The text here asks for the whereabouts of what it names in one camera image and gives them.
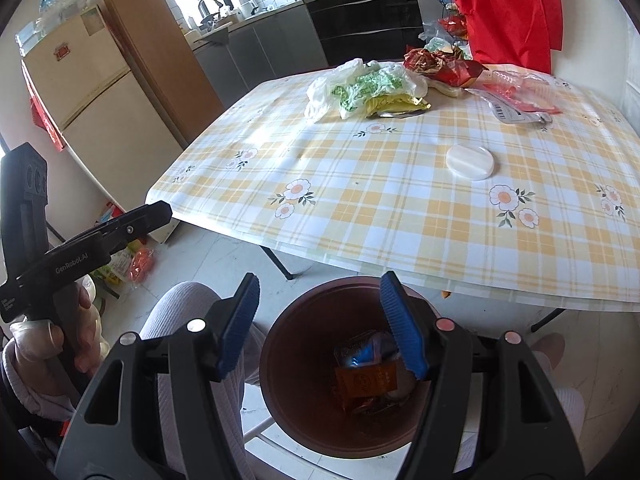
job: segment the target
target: tiled floor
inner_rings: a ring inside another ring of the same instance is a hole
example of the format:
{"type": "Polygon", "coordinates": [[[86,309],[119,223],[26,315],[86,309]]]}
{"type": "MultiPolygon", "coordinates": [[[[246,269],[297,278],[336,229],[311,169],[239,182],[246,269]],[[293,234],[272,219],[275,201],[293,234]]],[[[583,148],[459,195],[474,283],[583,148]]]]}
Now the tiled floor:
{"type": "MultiPolygon", "coordinates": [[[[304,272],[287,282],[260,247],[203,229],[181,224],[156,252],[157,264],[146,283],[110,301],[102,324],[105,338],[113,342],[127,330],[139,331],[156,301],[176,283],[196,281],[221,297],[236,290],[246,272],[260,279],[260,307],[255,322],[268,329],[280,312],[298,296],[321,283],[353,276],[354,272],[278,254],[291,272],[304,272]]],[[[453,294],[444,300],[439,290],[416,288],[450,317],[481,335],[498,336],[507,329],[527,333],[532,322],[549,309],[480,300],[453,294]]],[[[567,311],[536,336],[560,332],[566,339],[564,358],[554,373],[562,386],[577,388],[584,397],[586,419],[578,442],[587,470],[604,456],[625,427],[640,400],[640,328],[633,314],[567,311]]],[[[465,438],[478,428],[477,410],[470,410],[465,438]]],[[[242,408],[244,430],[267,418],[260,389],[248,386],[242,408]]],[[[272,426],[265,435],[318,465],[354,480],[396,476],[406,448],[366,460],[340,460],[318,455],[272,426]]],[[[327,475],[284,456],[254,439],[247,449],[275,468],[299,480],[324,480],[327,475]]]]}

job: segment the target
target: white lid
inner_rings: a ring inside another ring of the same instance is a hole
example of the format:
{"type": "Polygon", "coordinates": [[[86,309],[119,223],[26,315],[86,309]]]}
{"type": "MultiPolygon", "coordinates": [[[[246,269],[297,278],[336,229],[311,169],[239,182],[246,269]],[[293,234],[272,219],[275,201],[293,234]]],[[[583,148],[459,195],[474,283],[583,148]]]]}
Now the white lid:
{"type": "Polygon", "coordinates": [[[447,167],[457,176],[469,180],[484,180],[494,172],[494,156],[486,149],[456,144],[447,152],[447,167]]]}

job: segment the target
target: floral tablecloth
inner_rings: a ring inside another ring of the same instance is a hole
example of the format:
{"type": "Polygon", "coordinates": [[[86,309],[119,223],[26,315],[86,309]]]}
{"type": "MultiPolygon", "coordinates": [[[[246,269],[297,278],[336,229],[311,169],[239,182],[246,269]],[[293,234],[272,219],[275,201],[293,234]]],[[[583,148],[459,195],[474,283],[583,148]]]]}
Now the floral tablecloth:
{"type": "MultiPolygon", "coordinates": [[[[513,66],[494,67],[519,70],[513,66]]],[[[311,73],[261,84],[149,191],[206,229],[408,284],[544,306],[640,312],[640,139],[593,93],[546,76],[551,126],[500,123],[430,89],[404,120],[308,124],[311,73]],[[490,150],[470,182],[457,143],[490,150]]]]}

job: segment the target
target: refrigerator door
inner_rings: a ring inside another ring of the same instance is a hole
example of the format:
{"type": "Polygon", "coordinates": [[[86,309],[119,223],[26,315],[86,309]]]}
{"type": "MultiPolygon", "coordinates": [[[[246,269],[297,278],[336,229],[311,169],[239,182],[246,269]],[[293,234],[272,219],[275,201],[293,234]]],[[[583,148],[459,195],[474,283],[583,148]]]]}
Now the refrigerator door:
{"type": "Polygon", "coordinates": [[[68,127],[89,103],[129,72],[97,7],[47,34],[24,57],[24,63],[59,130],[68,127]]]}
{"type": "Polygon", "coordinates": [[[143,205],[149,188],[182,153],[132,73],[89,104],[62,136],[76,161],[124,211],[143,205]]]}

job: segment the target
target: hand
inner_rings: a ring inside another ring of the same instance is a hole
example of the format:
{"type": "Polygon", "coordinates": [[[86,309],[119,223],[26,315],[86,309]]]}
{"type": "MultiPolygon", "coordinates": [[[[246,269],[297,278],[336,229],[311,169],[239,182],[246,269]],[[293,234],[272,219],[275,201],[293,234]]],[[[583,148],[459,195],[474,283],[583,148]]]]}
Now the hand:
{"type": "MultiPolygon", "coordinates": [[[[50,320],[13,323],[15,339],[15,369],[22,382],[39,394],[64,395],[47,367],[46,359],[62,352],[65,335],[50,320]]],[[[78,286],[78,339],[79,349],[74,364],[76,369],[92,377],[109,352],[102,338],[100,314],[92,305],[87,291],[78,286]]]]}

